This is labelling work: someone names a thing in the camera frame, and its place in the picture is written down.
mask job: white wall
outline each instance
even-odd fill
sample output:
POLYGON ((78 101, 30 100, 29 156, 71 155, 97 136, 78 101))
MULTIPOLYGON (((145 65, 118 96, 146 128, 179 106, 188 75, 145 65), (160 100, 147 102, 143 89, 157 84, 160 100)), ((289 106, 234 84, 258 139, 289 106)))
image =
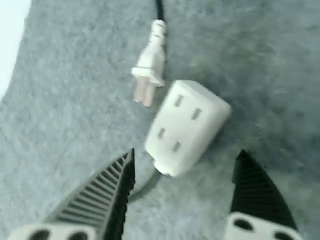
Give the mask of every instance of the white wall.
POLYGON ((0 0, 0 102, 15 68, 32 0, 0 0))

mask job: electrical socket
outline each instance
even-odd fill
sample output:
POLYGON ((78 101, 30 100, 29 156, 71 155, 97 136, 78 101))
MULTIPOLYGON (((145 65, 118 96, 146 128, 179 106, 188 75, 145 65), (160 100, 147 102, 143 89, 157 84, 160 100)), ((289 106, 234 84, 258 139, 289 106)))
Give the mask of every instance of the electrical socket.
POLYGON ((231 114, 230 105, 201 84, 176 80, 145 142, 156 169, 177 177, 190 169, 231 114))

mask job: plug prong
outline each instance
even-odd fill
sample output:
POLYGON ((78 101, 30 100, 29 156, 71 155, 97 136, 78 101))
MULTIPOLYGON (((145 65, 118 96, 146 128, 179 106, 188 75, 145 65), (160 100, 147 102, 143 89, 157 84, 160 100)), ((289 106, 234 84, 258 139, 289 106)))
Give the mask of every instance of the plug prong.
POLYGON ((148 83, 145 89, 145 95, 143 99, 143 105, 150 107, 154 100, 156 86, 153 83, 148 83))
POLYGON ((133 99, 136 102, 140 103, 144 101, 148 82, 149 82, 148 77, 142 76, 137 79, 136 89, 134 91, 134 96, 133 96, 133 99))

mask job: white plastic part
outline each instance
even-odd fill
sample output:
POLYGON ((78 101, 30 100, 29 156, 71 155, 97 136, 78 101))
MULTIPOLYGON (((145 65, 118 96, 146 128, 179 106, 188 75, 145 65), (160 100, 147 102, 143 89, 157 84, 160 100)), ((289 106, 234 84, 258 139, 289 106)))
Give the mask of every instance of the white plastic part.
POLYGON ((154 20, 152 23, 149 43, 142 51, 139 60, 131 73, 137 80, 134 100, 150 107, 156 87, 163 87, 165 66, 165 33, 166 24, 163 20, 154 20))
POLYGON ((227 220, 224 240, 302 240, 302 237, 290 227, 234 212, 227 220))
POLYGON ((28 224, 11 233, 8 240, 97 240, 93 227, 80 224, 28 224))
POLYGON ((230 105, 195 81, 176 80, 145 142, 155 168, 177 177, 190 169, 231 114, 230 105))

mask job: outlet slot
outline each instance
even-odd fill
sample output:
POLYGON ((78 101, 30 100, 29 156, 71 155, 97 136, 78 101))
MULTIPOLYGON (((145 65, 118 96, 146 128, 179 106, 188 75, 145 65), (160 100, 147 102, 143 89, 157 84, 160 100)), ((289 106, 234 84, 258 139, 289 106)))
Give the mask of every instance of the outlet slot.
POLYGON ((191 116, 191 120, 196 120, 199 117, 201 112, 202 111, 200 108, 196 108, 191 116))
POLYGON ((175 142, 172 151, 175 152, 175 153, 178 152, 180 146, 181 146, 180 142, 178 142, 178 141, 175 142))
POLYGON ((184 99, 184 96, 179 95, 178 98, 175 100, 174 105, 176 107, 179 107, 181 105, 182 100, 184 99))
POLYGON ((162 127, 161 129, 160 129, 160 131, 159 131, 159 133, 158 133, 158 138, 159 139, 162 139, 162 137, 164 136, 164 134, 165 134, 165 129, 162 127))

